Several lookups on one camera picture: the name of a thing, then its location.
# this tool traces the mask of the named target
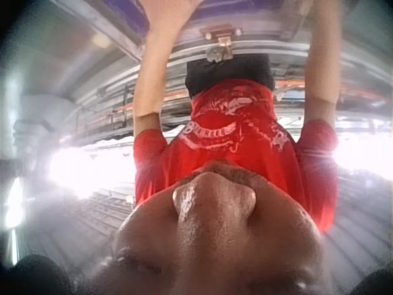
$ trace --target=upper lip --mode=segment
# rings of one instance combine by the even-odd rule
[[[223,173],[223,169],[230,169],[231,171],[229,171],[228,173]],[[258,176],[261,177],[260,175],[245,170],[241,167],[237,167],[236,165],[232,165],[229,162],[221,162],[221,161],[213,161],[208,163],[207,166],[204,166],[198,170],[195,170],[194,172],[192,172],[190,175],[186,176],[185,178],[182,178],[179,182],[177,182],[174,187],[177,188],[179,186],[183,186],[186,185],[188,183],[190,183],[191,181],[193,181],[197,176],[206,173],[206,172],[210,172],[210,173],[215,173],[217,175],[220,175],[226,179],[228,179],[229,181],[232,181],[234,183],[243,185],[243,186],[247,186],[250,187],[251,189],[253,188],[251,186],[251,178],[253,176]]]

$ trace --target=purple panel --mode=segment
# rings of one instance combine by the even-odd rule
[[[104,2],[138,34],[144,35],[149,29],[149,22],[138,0],[104,0]],[[244,12],[254,13],[260,10],[276,10],[282,6],[282,2],[283,0],[205,0],[193,14],[192,20]]]
[[[130,0],[104,0],[104,2],[138,34],[145,34],[149,29],[149,22],[139,3],[134,4]]]

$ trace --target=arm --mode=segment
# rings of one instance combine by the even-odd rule
[[[305,123],[322,119],[334,127],[341,83],[340,1],[315,0],[314,11],[313,38],[305,73]]]
[[[161,130],[166,65],[183,25],[201,0],[142,0],[150,31],[133,101],[134,136],[147,129]]]

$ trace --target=sleeve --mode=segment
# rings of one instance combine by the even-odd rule
[[[168,146],[162,132],[148,129],[139,134],[134,140],[134,162],[136,170],[152,163]]]
[[[149,129],[139,134],[134,140],[135,201],[139,205],[150,198],[155,190],[162,186],[155,177],[157,168],[155,160],[168,146],[162,132]]]
[[[297,143],[307,211],[321,232],[334,219],[338,176],[333,152],[337,145],[334,129],[323,120],[307,122]]]

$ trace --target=red t-shirt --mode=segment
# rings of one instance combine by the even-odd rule
[[[247,80],[216,84],[192,100],[191,121],[168,144],[159,130],[134,142],[136,203],[172,186],[214,159],[228,159],[287,192],[321,231],[333,221],[337,199],[337,146],[323,120],[304,125],[298,143],[280,126],[273,95]]]

